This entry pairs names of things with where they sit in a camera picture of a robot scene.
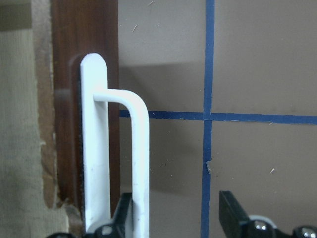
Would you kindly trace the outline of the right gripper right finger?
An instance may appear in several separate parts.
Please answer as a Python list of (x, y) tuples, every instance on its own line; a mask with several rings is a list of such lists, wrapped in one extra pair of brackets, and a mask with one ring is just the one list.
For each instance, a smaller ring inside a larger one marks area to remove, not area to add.
[(219, 221), (227, 238), (244, 238), (250, 222), (231, 191), (219, 192)]

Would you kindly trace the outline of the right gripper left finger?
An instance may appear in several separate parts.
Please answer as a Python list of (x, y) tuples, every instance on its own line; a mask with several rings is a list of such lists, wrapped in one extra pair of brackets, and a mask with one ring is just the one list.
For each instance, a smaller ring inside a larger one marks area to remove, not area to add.
[(108, 224), (94, 232), (95, 238), (132, 238), (133, 237), (133, 200), (132, 193), (122, 194), (114, 217)]

